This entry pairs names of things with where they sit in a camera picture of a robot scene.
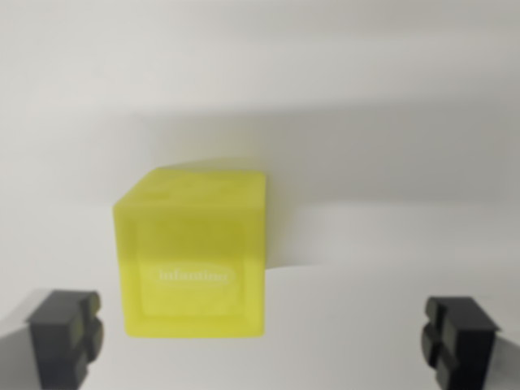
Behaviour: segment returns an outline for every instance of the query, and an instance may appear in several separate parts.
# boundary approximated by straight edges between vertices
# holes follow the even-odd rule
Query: white backdrop
[[[0,314],[97,289],[86,390],[435,389],[426,297],[520,297],[518,11],[0,0]],[[263,338],[124,334],[111,205],[181,163],[269,174]]]

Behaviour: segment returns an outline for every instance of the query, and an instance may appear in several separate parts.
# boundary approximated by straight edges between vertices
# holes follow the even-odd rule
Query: yellow cube
[[[130,336],[263,333],[265,193],[257,171],[159,168],[115,205]]]

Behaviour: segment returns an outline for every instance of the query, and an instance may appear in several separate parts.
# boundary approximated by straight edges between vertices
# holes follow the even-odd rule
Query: cube front face
[[[262,173],[158,169],[114,214],[128,334],[263,333]]]

